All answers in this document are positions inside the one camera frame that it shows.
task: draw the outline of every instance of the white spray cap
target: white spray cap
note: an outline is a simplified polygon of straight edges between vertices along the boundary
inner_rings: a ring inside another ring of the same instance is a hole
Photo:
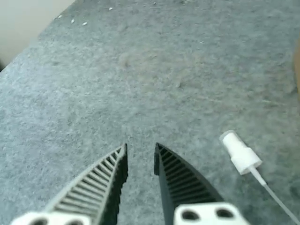
[[[233,131],[228,130],[220,136],[220,141],[227,148],[231,161],[241,175],[257,168],[262,160]]]

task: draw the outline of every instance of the ribbed gripper pad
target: ribbed gripper pad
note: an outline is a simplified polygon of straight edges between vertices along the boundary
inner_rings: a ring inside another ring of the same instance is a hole
[[[124,144],[76,177],[45,210],[86,215],[93,225],[116,225],[121,188],[127,176]]]
[[[155,147],[154,174],[159,176],[166,225],[173,225],[174,210],[181,204],[223,201],[192,165],[159,143]]]

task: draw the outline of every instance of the gray carpet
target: gray carpet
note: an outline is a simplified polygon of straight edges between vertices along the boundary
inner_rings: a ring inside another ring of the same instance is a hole
[[[253,225],[293,224],[218,138],[236,130],[300,216],[299,12],[298,0],[76,1],[0,74],[0,224],[124,142],[119,225],[164,224],[155,142]]]

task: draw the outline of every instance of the white wall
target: white wall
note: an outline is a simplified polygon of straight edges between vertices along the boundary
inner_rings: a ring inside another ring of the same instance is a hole
[[[74,0],[0,0],[0,64],[7,65]]]

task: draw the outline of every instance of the screw hole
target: screw hole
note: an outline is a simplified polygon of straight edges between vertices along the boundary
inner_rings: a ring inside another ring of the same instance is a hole
[[[47,225],[48,220],[46,218],[39,218],[30,223],[30,225]]]
[[[233,218],[233,214],[226,209],[218,209],[217,216],[221,218]]]
[[[184,211],[182,213],[182,218],[186,219],[186,220],[197,220],[197,219],[200,219],[200,217],[194,213],[193,211]]]
[[[83,225],[83,222],[80,220],[72,220],[71,222],[67,223],[67,225]]]

